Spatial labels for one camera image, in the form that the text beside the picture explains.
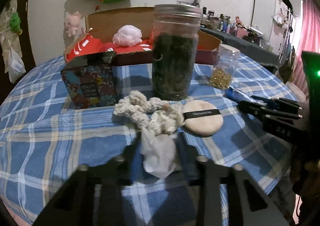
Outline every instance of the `black ribbon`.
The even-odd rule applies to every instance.
[[[208,109],[183,113],[184,119],[220,115],[219,109]]]

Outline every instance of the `white knitted scrunchie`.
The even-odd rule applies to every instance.
[[[184,124],[182,104],[168,104],[160,98],[147,98],[135,90],[129,96],[119,100],[113,113],[117,116],[126,116],[137,124],[139,129],[146,127],[152,134],[173,134],[179,126]],[[152,113],[151,120],[146,113]]]

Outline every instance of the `dark wooden door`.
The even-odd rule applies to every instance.
[[[22,60],[24,63],[24,67],[26,69],[26,73],[23,75],[25,76],[29,71],[31,71],[36,66],[36,64],[33,58],[30,38],[29,38],[28,12],[27,12],[28,0],[17,0],[17,1],[18,1],[17,12],[21,20],[20,26],[22,29],[22,34],[19,36],[19,40],[20,40],[20,46],[21,46],[21,52],[22,52]],[[14,86],[19,82],[21,78],[19,78],[15,82],[15,84],[12,84],[10,82],[8,73],[6,74],[4,73],[4,61],[3,61],[3,58],[1,57],[0,58],[0,104],[2,104],[2,102],[6,99],[8,94],[11,92],[11,90],[14,88]]]

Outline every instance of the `small jar with gold contents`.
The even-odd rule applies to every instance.
[[[240,51],[229,45],[221,44],[218,48],[218,63],[213,66],[211,84],[218,89],[227,90],[238,67]]]

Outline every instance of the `white wardrobe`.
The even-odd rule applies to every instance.
[[[257,25],[263,32],[263,38],[269,41],[273,47],[273,53],[279,55],[282,52],[284,43],[288,40],[289,32],[278,26],[273,19],[274,15],[283,12],[288,14],[288,7],[279,0],[254,0],[251,26]]]

